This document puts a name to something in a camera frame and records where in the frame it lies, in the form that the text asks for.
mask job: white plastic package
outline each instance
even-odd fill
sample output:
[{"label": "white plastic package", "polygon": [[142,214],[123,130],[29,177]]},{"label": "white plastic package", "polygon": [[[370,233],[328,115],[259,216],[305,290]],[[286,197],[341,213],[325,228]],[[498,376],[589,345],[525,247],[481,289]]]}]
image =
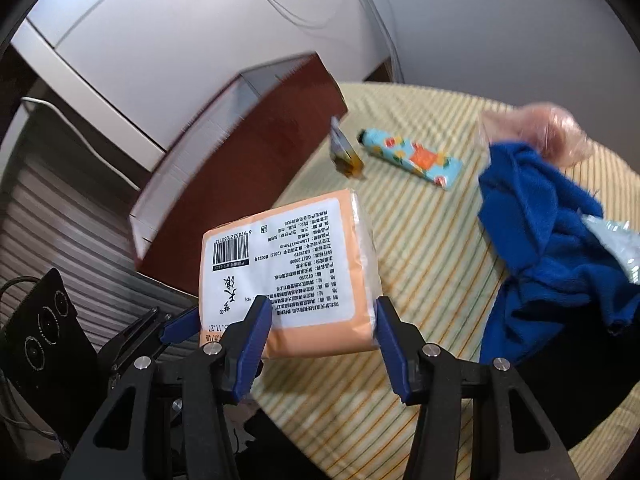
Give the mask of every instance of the white plastic package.
[{"label": "white plastic package", "polygon": [[567,110],[552,103],[535,103],[509,112],[480,112],[479,138],[483,144],[522,141],[547,162],[560,168],[593,155],[589,137]]},{"label": "white plastic package", "polygon": [[205,233],[200,344],[244,319],[257,295],[273,321],[263,357],[322,357],[375,348],[378,258],[356,193],[343,189]]},{"label": "white plastic package", "polygon": [[640,283],[640,234],[629,229],[629,222],[613,222],[591,215],[582,215],[582,222],[615,257],[629,282]]}]

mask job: silver bolt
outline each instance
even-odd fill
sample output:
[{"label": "silver bolt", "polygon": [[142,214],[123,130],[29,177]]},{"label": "silver bolt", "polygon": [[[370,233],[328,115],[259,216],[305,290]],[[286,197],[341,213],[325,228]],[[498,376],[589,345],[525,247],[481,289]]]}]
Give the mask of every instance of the silver bolt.
[{"label": "silver bolt", "polygon": [[422,347],[422,352],[427,357],[438,357],[440,355],[440,347],[436,343],[427,343]]},{"label": "silver bolt", "polygon": [[133,361],[133,365],[138,370],[144,370],[145,368],[149,368],[150,364],[151,364],[151,357],[148,357],[146,355],[141,355],[139,358]]},{"label": "silver bolt", "polygon": [[511,363],[504,357],[497,357],[494,359],[494,367],[501,372],[506,372],[511,368]]},{"label": "silver bolt", "polygon": [[222,351],[222,345],[218,342],[207,343],[202,347],[202,351],[207,355],[218,355]]}]

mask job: white label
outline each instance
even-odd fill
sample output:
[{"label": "white label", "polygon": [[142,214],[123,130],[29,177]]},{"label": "white label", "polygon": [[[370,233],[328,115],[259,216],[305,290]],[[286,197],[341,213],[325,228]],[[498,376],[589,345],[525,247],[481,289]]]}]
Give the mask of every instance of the white label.
[{"label": "white label", "polygon": [[340,203],[305,205],[207,240],[202,328],[224,332],[261,294],[274,328],[351,319],[355,306]]}]

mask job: pink item in plastic bag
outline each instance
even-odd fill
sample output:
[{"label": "pink item in plastic bag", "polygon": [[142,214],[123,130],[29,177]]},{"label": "pink item in plastic bag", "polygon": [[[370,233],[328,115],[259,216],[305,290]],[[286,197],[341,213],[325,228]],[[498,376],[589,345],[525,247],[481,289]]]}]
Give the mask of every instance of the pink item in plastic bag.
[{"label": "pink item in plastic bag", "polygon": [[553,103],[535,103],[510,112],[480,113],[480,139],[487,144],[521,140],[547,162],[573,166],[593,155],[589,137],[567,110]]}]

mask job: yellow striped fabric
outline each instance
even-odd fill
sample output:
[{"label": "yellow striped fabric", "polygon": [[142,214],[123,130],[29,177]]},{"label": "yellow striped fabric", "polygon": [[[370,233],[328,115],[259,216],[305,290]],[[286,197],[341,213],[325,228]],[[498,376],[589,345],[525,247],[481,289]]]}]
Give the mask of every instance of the yellow striped fabric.
[{"label": "yellow striped fabric", "polygon": [[[482,330],[505,270],[480,225],[478,175],[488,163],[476,141],[478,112],[507,105],[429,88],[341,84],[349,107],[342,129],[365,163],[364,180],[335,171],[324,142],[276,205],[352,187],[369,216],[384,293],[401,318],[460,358],[477,360]],[[363,153],[356,136],[380,128],[460,158],[450,191]],[[640,228],[640,177],[602,146],[566,176],[595,192],[608,218]],[[265,363],[253,394],[289,438],[329,476],[398,479],[418,410],[391,391],[380,352]],[[576,446],[585,479],[604,479],[640,426],[640,388]],[[470,470],[472,410],[464,401],[459,480]]]}]

